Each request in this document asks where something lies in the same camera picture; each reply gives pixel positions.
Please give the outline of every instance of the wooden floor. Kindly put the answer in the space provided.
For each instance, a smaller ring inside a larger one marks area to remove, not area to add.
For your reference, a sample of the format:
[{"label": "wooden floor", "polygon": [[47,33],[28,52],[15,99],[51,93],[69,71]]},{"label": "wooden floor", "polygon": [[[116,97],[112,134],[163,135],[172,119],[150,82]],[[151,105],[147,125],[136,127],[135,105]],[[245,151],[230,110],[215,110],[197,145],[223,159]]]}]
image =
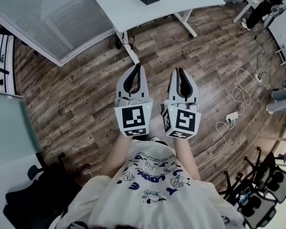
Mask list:
[{"label": "wooden floor", "polygon": [[[135,46],[141,64],[145,68],[150,96],[154,98],[151,135],[173,145],[164,133],[160,104],[166,99],[172,69],[182,67],[197,83],[199,112],[202,119],[198,135],[190,140],[193,154],[205,150],[220,138],[215,129],[217,121],[225,121],[225,115],[242,112],[241,103],[231,98],[231,91],[238,86],[235,73],[238,68],[253,76],[257,54],[263,49],[254,40],[262,28],[259,23],[250,32],[240,22],[232,19],[244,4],[227,4],[194,10],[189,24],[198,37],[190,39],[188,31],[173,16],[163,21],[129,31],[135,36]],[[275,54],[276,45],[267,31],[258,36],[266,49],[259,56],[259,71],[267,70],[273,86],[280,87],[286,80],[286,68],[280,65]],[[133,65],[125,49],[117,50],[111,36],[85,52],[62,68],[43,56],[35,56],[30,47],[16,43],[15,68],[18,94],[26,99],[28,112],[44,149],[46,163],[57,161],[57,155],[66,154],[65,165],[71,173],[78,170],[77,181],[84,184],[98,174],[119,133],[114,114],[115,86],[121,75]],[[255,148],[260,145],[266,154],[273,143],[262,141],[259,134],[279,136],[286,123],[286,112],[269,115],[265,105],[270,101],[268,89],[255,84],[240,72],[238,79],[251,94],[250,106],[239,116],[235,127],[226,134],[225,150],[199,170],[204,181],[211,181],[220,189],[225,184],[224,170],[236,174],[244,170],[245,156],[255,160]],[[235,92],[235,98],[241,99]],[[222,124],[219,130],[226,131]],[[219,141],[206,152],[195,157],[198,165],[220,153],[224,141]],[[83,168],[90,164],[90,169]]]}]

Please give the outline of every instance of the white t-shirt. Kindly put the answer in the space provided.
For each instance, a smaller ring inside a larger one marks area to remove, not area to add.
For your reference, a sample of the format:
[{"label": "white t-shirt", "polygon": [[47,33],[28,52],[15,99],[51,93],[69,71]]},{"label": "white t-shirt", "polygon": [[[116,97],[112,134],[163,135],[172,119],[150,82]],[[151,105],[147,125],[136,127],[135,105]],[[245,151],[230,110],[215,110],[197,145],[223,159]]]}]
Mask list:
[{"label": "white t-shirt", "polygon": [[239,229],[243,217],[213,184],[197,181],[157,142],[132,141],[127,162],[114,176],[92,178],[58,222],[65,229],[83,221],[89,227],[130,225],[139,229]]}]

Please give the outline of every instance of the power plug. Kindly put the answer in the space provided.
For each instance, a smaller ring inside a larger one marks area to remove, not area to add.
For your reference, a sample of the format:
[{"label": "power plug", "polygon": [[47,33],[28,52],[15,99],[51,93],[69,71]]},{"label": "power plug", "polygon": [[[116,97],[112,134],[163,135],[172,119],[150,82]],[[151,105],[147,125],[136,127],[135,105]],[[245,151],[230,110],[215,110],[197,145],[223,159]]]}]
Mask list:
[{"label": "power plug", "polygon": [[230,122],[230,121],[235,121],[236,119],[238,118],[238,113],[237,112],[234,112],[234,113],[231,113],[231,114],[227,114],[226,117],[225,117],[225,120],[227,122]]},{"label": "power plug", "polygon": [[255,76],[256,81],[257,81],[259,84],[262,84],[262,79],[261,79],[257,74],[254,74],[254,76]]}]

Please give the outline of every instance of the forearm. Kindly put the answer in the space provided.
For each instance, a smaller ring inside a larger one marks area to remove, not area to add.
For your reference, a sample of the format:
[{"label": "forearm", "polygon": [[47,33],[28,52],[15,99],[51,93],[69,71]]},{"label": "forearm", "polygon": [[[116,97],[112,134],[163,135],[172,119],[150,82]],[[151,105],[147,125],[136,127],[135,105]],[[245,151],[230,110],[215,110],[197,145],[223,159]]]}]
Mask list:
[{"label": "forearm", "polygon": [[201,180],[188,140],[174,138],[176,157],[194,180]]},{"label": "forearm", "polygon": [[121,133],[119,134],[112,151],[101,168],[100,175],[114,177],[126,161],[132,139],[132,137],[125,137]]}]

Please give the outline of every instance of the gray pants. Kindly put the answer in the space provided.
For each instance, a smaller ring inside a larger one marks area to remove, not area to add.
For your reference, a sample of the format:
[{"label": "gray pants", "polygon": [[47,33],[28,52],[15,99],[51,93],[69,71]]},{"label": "gray pants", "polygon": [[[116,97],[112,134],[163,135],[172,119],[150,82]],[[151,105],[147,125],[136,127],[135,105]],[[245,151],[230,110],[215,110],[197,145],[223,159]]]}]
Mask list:
[{"label": "gray pants", "polygon": [[268,111],[286,111],[286,91],[284,89],[273,91],[272,98],[276,103],[267,104]]}]

